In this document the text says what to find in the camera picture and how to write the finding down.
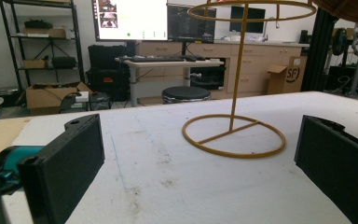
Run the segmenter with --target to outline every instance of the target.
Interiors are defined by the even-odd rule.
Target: black stool
[[[200,87],[178,86],[169,87],[162,91],[164,104],[209,101],[211,93]]]

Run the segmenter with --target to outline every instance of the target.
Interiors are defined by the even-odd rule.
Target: sf logo
[[[300,68],[290,68],[287,71],[286,82],[287,83],[295,82],[298,79],[299,75],[300,75]]]

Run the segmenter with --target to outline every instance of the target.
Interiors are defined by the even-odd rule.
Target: white desk
[[[187,120],[229,114],[231,100],[101,111],[105,163],[67,223],[350,223],[295,165],[294,156],[303,115],[331,119],[358,137],[358,101],[307,92],[240,98],[236,108],[238,115],[283,132],[285,150],[240,160],[204,152],[185,140],[181,129]],[[65,122],[91,113],[27,119],[12,145],[43,146],[63,132]],[[201,136],[220,127],[189,128]],[[257,136],[265,137],[242,133],[224,144],[247,150],[260,146]],[[13,224],[32,223],[22,191],[4,202]]]
[[[190,68],[191,67],[211,67],[223,64],[222,62],[196,61],[196,62],[168,62],[168,63],[133,63],[131,61],[124,61],[130,68],[130,91],[131,91],[131,105],[136,107],[138,105],[138,98],[148,96],[159,96],[161,92],[173,86],[189,86],[190,85]],[[172,81],[153,81],[153,82],[138,82],[136,72],[139,68],[158,68],[158,67],[184,67],[186,73],[183,80]]]

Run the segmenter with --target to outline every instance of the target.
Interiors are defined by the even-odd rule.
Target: yellow metal frame
[[[275,18],[268,18],[268,19],[250,19],[248,20],[246,18],[246,16],[244,16],[242,18],[242,20],[240,19],[222,19],[222,18],[212,18],[208,16],[208,7],[221,7],[221,6],[236,6],[236,5],[243,5],[243,15],[247,15],[248,14],[248,9],[249,9],[249,5],[251,4],[268,4],[268,5],[276,5],[277,7],[277,11],[276,11],[276,17]],[[304,15],[300,15],[300,16],[294,16],[294,17],[288,17],[288,18],[281,18],[281,6],[292,6],[292,7],[303,7],[303,8],[307,8],[310,10],[310,13],[306,13]],[[205,13],[204,16],[199,16],[193,13],[194,10],[198,10],[198,9],[205,9]],[[242,27],[241,27],[241,41],[240,41],[240,49],[239,49],[239,57],[238,57],[238,61],[237,61],[237,71],[236,71],[236,76],[235,76],[235,84],[234,84],[234,94],[233,94],[233,101],[232,101],[232,107],[231,107],[231,114],[230,115],[221,115],[221,114],[217,114],[217,115],[206,115],[206,116],[200,116],[200,117],[196,117],[193,119],[190,119],[188,122],[185,123],[185,125],[182,128],[182,134],[185,137],[185,139],[191,143],[193,146],[198,147],[202,150],[208,151],[210,153],[213,154],[217,154],[217,155],[221,155],[221,156],[226,156],[226,157],[232,157],[232,158],[242,158],[242,159],[250,159],[250,158],[262,158],[262,157],[267,157],[267,156],[271,156],[274,155],[280,151],[282,151],[286,145],[286,140],[285,137],[283,135],[283,133],[281,133],[278,129],[272,127],[271,125],[261,122],[259,120],[256,119],[250,119],[250,118],[246,118],[246,117],[241,117],[241,116],[237,116],[235,115],[235,108],[237,105],[237,97],[238,97],[238,84],[239,84],[239,80],[240,80],[240,71],[241,71],[241,61],[242,61],[242,53],[243,53],[243,43],[244,43],[244,37],[245,37],[245,30],[246,30],[246,24],[248,22],[261,22],[261,21],[290,21],[290,20],[298,20],[301,18],[306,18],[308,16],[313,15],[316,12],[316,7],[314,7],[312,5],[312,2],[309,0],[308,3],[301,3],[301,2],[296,2],[296,1],[285,1],[285,0],[243,0],[243,1],[231,1],[231,0],[227,0],[227,1],[223,1],[223,2],[211,2],[211,0],[208,0],[206,4],[203,5],[199,5],[196,7],[192,7],[191,9],[188,10],[188,15],[197,19],[201,19],[201,20],[209,20],[209,21],[234,21],[234,22],[241,22],[242,23]],[[199,119],[210,119],[210,118],[229,118],[230,119],[230,123],[229,123],[229,127],[228,127],[228,131],[224,132],[224,133],[220,133],[218,135],[212,136],[210,138],[201,140],[201,141],[195,141],[194,139],[192,139],[186,132],[186,129],[188,127],[188,125],[196,120]],[[241,126],[240,128],[236,128],[233,129],[233,125],[234,125],[234,120],[235,119],[244,119],[244,120],[248,120],[251,121],[252,123],[248,124],[248,125],[244,125]],[[238,132],[238,131],[242,131],[245,130],[247,128],[250,128],[252,126],[255,125],[262,125],[270,130],[272,130],[273,132],[275,132],[277,135],[279,135],[279,137],[281,138],[282,143],[277,147],[272,149],[271,151],[268,152],[263,152],[263,153],[231,153],[231,152],[226,152],[223,150],[218,150],[218,149],[214,149],[214,148],[210,148],[210,147],[206,147],[205,145],[203,145],[204,143],[210,142],[212,140],[216,140],[220,137],[224,137],[227,136],[229,134]]]

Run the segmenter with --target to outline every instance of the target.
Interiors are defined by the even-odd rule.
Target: brown fabric
[[[358,0],[312,0],[312,2],[333,16],[358,22]]]

